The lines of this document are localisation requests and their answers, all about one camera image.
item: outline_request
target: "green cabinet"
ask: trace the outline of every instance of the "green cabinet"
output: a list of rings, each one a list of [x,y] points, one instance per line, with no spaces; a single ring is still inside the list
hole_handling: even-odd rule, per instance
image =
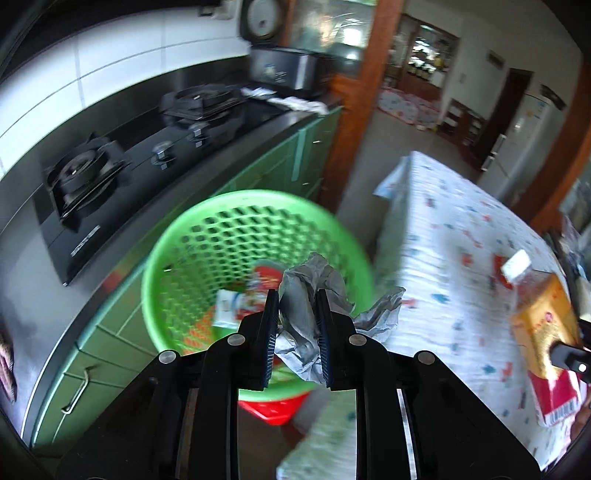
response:
[[[215,194],[245,189],[316,198],[340,108],[302,128]],[[62,456],[156,356],[141,310],[143,263],[107,299],[54,379],[33,435],[33,451]]]

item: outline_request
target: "white patterned tablecloth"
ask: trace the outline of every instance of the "white patterned tablecloth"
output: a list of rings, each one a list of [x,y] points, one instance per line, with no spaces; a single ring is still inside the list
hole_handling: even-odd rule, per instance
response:
[[[522,248],[534,268],[558,273],[566,289],[551,249],[504,205],[422,153],[404,158],[376,193],[391,201],[374,260],[376,295],[406,288],[398,329],[385,346],[408,356],[433,351],[544,469],[568,445],[572,419],[552,428],[536,421],[509,323],[511,293],[495,277],[493,255]],[[353,479],[354,420],[354,394],[333,394],[278,478]]]

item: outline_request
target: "toaster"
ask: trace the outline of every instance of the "toaster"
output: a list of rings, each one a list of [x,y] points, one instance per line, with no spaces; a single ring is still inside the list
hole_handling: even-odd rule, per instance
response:
[[[294,48],[255,46],[249,53],[250,80],[283,96],[315,98],[328,90],[333,57]]]

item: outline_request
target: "refrigerator handle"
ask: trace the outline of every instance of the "refrigerator handle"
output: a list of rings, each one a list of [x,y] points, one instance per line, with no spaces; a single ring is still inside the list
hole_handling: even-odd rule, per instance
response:
[[[480,167],[480,169],[482,171],[487,171],[488,168],[491,166],[492,161],[495,159],[494,155],[489,155],[486,160],[484,161],[484,163],[482,164],[482,167]]]
[[[499,153],[499,150],[503,146],[503,143],[505,142],[506,138],[507,138],[507,136],[504,134],[499,135],[499,138],[496,139],[494,147],[492,147],[492,150],[491,150],[492,156],[495,156],[495,155],[497,155],[497,153]]]

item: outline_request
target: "dark door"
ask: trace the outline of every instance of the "dark door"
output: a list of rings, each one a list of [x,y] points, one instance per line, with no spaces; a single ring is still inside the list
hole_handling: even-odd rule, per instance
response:
[[[499,135],[504,134],[509,128],[511,119],[514,117],[523,94],[530,84],[533,72],[528,70],[510,69],[505,86],[496,103],[495,111],[484,127],[480,138],[472,146],[472,154],[476,161],[482,165],[491,152]]]

